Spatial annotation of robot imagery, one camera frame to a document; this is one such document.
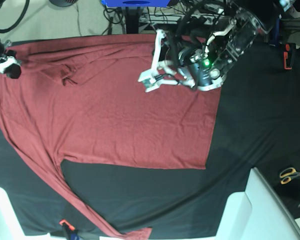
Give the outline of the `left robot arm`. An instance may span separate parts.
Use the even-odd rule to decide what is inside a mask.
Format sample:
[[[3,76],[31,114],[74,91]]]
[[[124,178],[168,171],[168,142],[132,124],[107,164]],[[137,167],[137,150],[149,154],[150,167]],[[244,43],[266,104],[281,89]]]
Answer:
[[[278,0],[201,1],[176,30],[156,29],[151,67],[138,82],[146,92],[162,85],[218,89],[257,36],[271,31],[282,11]]]

